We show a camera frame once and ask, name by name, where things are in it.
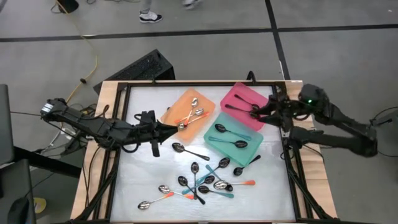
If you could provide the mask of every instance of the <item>spoon with blue handle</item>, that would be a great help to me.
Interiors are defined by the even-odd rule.
[[[200,184],[196,184],[196,185],[194,186],[194,188],[197,188],[197,187],[201,186],[202,184],[211,184],[211,183],[214,182],[215,179],[216,179],[216,178],[215,178],[213,175],[210,175],[210,176],[206,177],[206,179],[205,179],[204,182],[202,182],[202,183],[200,183]],[[183,190],[183,191],[181,192],[181,194],[183,194],[183,195],[185,195],[185,194],[187,194],[187,193],[189,193],[189,189],[185,189],[185,190]]]
[[[220,160],[218,162],[218,167],[216,167],[214,170],[217,170],[218,168],[225,168],[228,166],[228,164],[231,162],[231,159],[228,157],[222,158],[222,160]],[[195,185],[198,185],[200,183],[202,183],[206,177],[208,177],[211,174],[211,172],[209,172],[208,174],[204,175],[203,177],[200,177],[199,179],[197,179],[197,181],[195,182]]]
[[[222,124],[216,124],[216,125],[215,125],[215,128],[217,129],[217,131],[219,131],[219,132],[221,132],[221,133],[229,132],[229,133],[234,134],[234,135],[236,135],[236,136],[239,136],[239,137],[241,137],[241,138],[243,138],[243,139],[245,139],[245,140],[251,141],[251,137],[250,137],[250,136],[247,136],[247,135],[244,135],[244,134],[239,134],[239,133],[235,133],[235,132],[233,132],[233,131],[230,131],[230,130],[226,129],[226,128],[224,127],[224,125],[222,125]]]
[[[234,195],[233,195],[233,194],[215,192],[215,191],[213,191],[213,190],[210,190],[207,186],[200,186],[200,187],[198,188],[198,190],[199,190],[200,193],[203,193],[203,194],[207,194],[208,192],[213,192],[214,194],[219,194],[219,195],[222,195],[222,196],[225,196],[225,197],[234,198]]]
[[[223,139],[219,139],[219,138],[215,138],[215,137],[212,137],[212,136],[209,136],[208,139],[209,139],[210,141],[219,141],[219,142],[232,143],[232,144],[234,144],[234,145],[235,145],[236,147],[238,147],[238,148],[243,148],[243,147],[248,146],[248,143],[245,142],[245,141],[243,141],[243,140],[238,140],[238,141],[236,141],[236,142],[230,142],[230,141],[223,140]]]
[[[206,165],[206,169],[207,169],[208,171],[210,171],[212,174],[214,174],[214,175],[218,178],[219,181],[224,181],[224,180],[222,180],[222,179],[214,172],[215,170],[211,169],[211,167],[210,167],[209,165]],[[229,184],[229,183],[227,183],[227,186],[226,186],[224,189],[227,190],[227,191],[229,191],[229,192],[231,192],[231,191],[234,190],[234,188],[232,187],[232,185]]]

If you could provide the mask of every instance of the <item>spoon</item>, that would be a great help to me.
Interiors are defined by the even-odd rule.
[[[250,117],[252,117],[254,119],[259,119],[260,118],[260,115],[255,114],[252,111],[242,110],[241,108],[237,108],[237,107],[229,105],[229,104],[226,104],[225,107],[228,108],[228,109],[232,109],[232,110],[239,110],[239,111],[247,112],[247,113],[249,113]]]
[[[233,183],[233,184],[229,184],[225,180],[219,180],[213,184],[213,187],[217,190],[222,190],[227,188],[228,185],[255,185],[255,184],[256,182],[254,180],[244,181],[240,183]]]
[[[254,109],[254,110],[260,109],[260,106],[259,106],[259,105],[255,104],[255,103],[247,102],[246,100],[244,100],[244,98],[242,98],[242,97],[239,96],[238,94],[235,94],[234,96],[235,96],[236,98],[238,98],[238,99],[240,99],[240,100],[242,100],[242,101],[245,101],[246,103],[250,104],[252,109]]]
[[[199,155],[199,154],[196,154],[194,152],[186,150],[185,147],[182,144],[178,143],[178,142],[173,143],[172,147],[173,147],[174,151],[176,151],[178,153],[181,153],[181,152],[185,151],[185,152],[189,152],[190,154],[193,154],[195,156],[201,157],[202,159],[204,159],[206,161],[210,160],[210,158],[208,156]]]
[[[162,193],[164,193],[164,194],[168,194],[168,193],[170,193],[170,192],[173,192],[173,191],[170,190],[169,186],[167,186],[167,185],[160,185],[160,186],[158,187],[158,189],[159,189],[160,192],[162,192]],[[182,195],[182,194],[177,193],[177,192],[173,192],[173,193],[175,193],[175,194],[177,194],[177,195],[179,195],[179,196],[186,197],[186,198],[191,199],[191,200],[193,199],[193,195],[187,195],[187,194]]]
[[[201,203],[202,205],[206,204],[206,202],[205,202],[201,197],[199,197],[199,195],[196,194],[196,193],[188,186],[188,180],[187,180],[187,178],[185,178],[185,177],[183,177],[183,176],[179,176],[179,177],[178,177],[178,183],[179,183],[181,186],[188,187],[189,190],[194,194],[194,196],[196,196],[196,197],[199,199],[199,201],[200,201],[200,203]]]
[[[202,115],[203,114],[203,112],[205,111],[205,109],[203,109],[203,108],[199,108],[199,109],[196,109],[195,110],[195,113],[194,114],[191,114],[191,116],[199,116],[199,115]],[[187,119],[188,117],[184,117],[184,118],[182,118],[182,119],[176,119],[175,121],[174,121],[174,123],[176,123],[176,124],[178,124],[179,122],[181,122],[181,121],[183,121],[183,120],[185,120],[185,119]]]
[[[199,187],[199,192],[203,193],[203,194],[207,194],[208,192],[213,192],[214,194],[219,194],[219,195],[222,195],[222,196],[225,196],[225,197],[234,198],[233,194],[215,192],[215,191],[210,190],[207,186],[200,186]]]
[[[228,142],[228,143],[232,143],[232,144],[234,144],[234,145],[235,145],[236,147],[238,147],[238,148],[243,148],[243,147],[248,146],[248,143],[245,142],[245,141],[243,141],[243,140],[238,140],[238,141],[236,141],[236,142],[230,142],[230,141],[222,140],[222,139],[219,139],[219,138],[214,138],[214,137],[212,137],[212,136],[209,136],[209,140],[210,140],[210,141],[219,141],[219,142]]]
[[[206,112],[205,114],[201,115],[200,117],[191,120],[191,121],[188,122],[187,124],[185,124],[185,123],[180,123],[180,124],[178,124],[178,128],[179,128],[179,130],[184,130],[185,128],[187,128],[188,124],[190,124],[190,123],[192,123],[192,122],[194,122],[194,121],[197,121],[197,120],[199,120],[199,119],[202,119],[202,118],[204,118],[204,117],[207,117],[209,114],[210,114],[210,112]]]
[[[223,158],[222,160],[220,160],[220,161],[218,162],[218,167],[216,167],[216,168],[214,169],[214,171],[217,170],[218,168],[225,168],[225,167],[227,167],[228,164],[229,164],[230,162],[231,162],[231,159],[230,159],[230,158],[228,158],[228,157]],[[202,183],[203,180],[204,180],[206,177],[208,177],[210,174],[211,174],[211,172],[209,172],[208,174],[204,175],[203,177],[200,177],[200,178],[195,182],[195,184],[200,184],[200,183]]]
[[[187,124],[188,124],[189,118],[191,117],[191,114],[192,114],[193,109],[194,109],[196,106],[198,106],[198,98],[194,97],[194,98],[192,99],[191,106],[192,106],[192,109],[191,109],[191,111],[189,112],[189,115],[188,115],[187,119],[185,120],[184,125],[187,125]]]
[[[232,132],[232,131],[230,131],[230,130],[227,130],[227,129],[224,127],[224,125],[222,125],[222,124],[216,124],[216,125],[215,125],[215,128],[217,129],[217,131],[219,131],[219,132],[221,132],[221,133],[229,132],[229,133],[232,133],[232,134],[234,134],[234,135],[236,135],[236,136],[239,136],[239,137],[241,137],[241,138],[243,138],[243,139],[246,139],[246,140],[248,140],[248,141],[251,140],[251,137],[250,137],[250,136],[247,136],[247,135],[244,135],[244,134],[238,134],[238,133]]]
[[[252,163],[252,162],[254,162],[254,161],[256,161],[256,160],[258,160],[258,159],[260,159],[261,158],[261,156],[260,155],[257,155],[250,163]],[[241,175],[242,173],[243,173],[243,169],[244,169],[244,167],[237,167],[237,168],[235,168],[234,169],[234,175]]]
[[[205,179],[204,182],[202,182],[202,183],[200,183],[200,184],[196,184],[194,187],[199,187],[199,186],[201,186],[202,184],[211,184],[211,183],[214,182],[215,179],[216,179],[216,178],[215,178],[213,175],[210,175],[210,176],[206,177],[206,179]],[[185,194],[187,194],[188,192],[189,192],[189,189],[185,189],[185,190],[183,190],[183,191],[181,192],[181,194],[185,195]]]
[[[211,169],[211,167],[210,167],[209,165],[206,165],[206,169],[207,169],[208,171],[210,171],[211,173],[213,173],[213,174],[218,178],[218,180],[222,180],[222,179],[214,172],[214,170]],[[225,190],[231,192],[231,191],[234,190],[234,188],[232,187],[231,184],[228,184],[228,185],[225,187]]]
[[[154,201],[151,201],[151,202],[143,201],[143,202],[141,202],[141,203],[138,205],[138,209],[141,209],[141,210],[147,209],[147,208],[149,208],[149,206],[150,206],[152,203],[157,202],[158,200],[161,200],[161,199],[163,199],[163,198],[171,197],[171,196],[173,196],[173,195],[174,195],[174,192],[170,192],[170,193],[168,193],[167,195],[164,195],[163,197],[158,198],[158,199],[156,199],[156,200],[154,200]]]
[[[191,171],[193,172],[193,179],[195,180],[195,182],[197,181],[197,173],[199,172],[199,164],[197,162],[192,162],[191,165]],[[193,187],[195,189],[195,194],[194,194],[194,198],[193,199],[197,199],[196,195],[198,194],[197,192],[197,188]]]

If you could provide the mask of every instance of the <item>black monitor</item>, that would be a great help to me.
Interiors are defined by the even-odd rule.
[[[0,165],[14,160],[8,86],[0,84]]]

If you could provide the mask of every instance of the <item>sneaker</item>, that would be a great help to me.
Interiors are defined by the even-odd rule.
[[[201,0],[183,0],[182,5],[186,10],[194,9]]]
[[[161,15],[158,15],[154,12],[149,11],[148,13],[140,13],[139,14],[139,21],[142,23],[155,23],[159,22],[163,19]]]

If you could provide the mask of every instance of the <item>yellow object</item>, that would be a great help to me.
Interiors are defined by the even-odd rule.
[[[44,198],[33,198],[34,205],[35,205],[35,213],[40,214],[44,211],[47,206],[47,201]]]
[[[59,7],[61,7],[61,9],[65,12],[66,15],[69,16],[70,20],[72,21],[73,25],[76,27],[76,30],[79,33],[79,36],[87,41],[87,44],[90,45],[91,49],[93,50],[94,54],[95,54],[95,66],[94,69],[92,69],[92,71],[84,78],[86,81],[89,80],[91,78],[91,76],[94,74],[95,70],[97,69],[98,66],[98,54],[96,53],[93,45],[90,43],[90,41],[88,41],[80,32],[79,27],[77,26],[76,22],[73,20],[72,16],[69,15],[69,12],[65,10],[65,8],[58,2],[58,0],[56,0],[56,3]],[[79,85],[76,86],[76,88],[70,93],[69,97],[67,98],[67,103],[71,100],[71,98],[74,96],[74,94],[76,93],[77,89],[79,89],[79,87],[81,86],[82,82],[79,83]]]

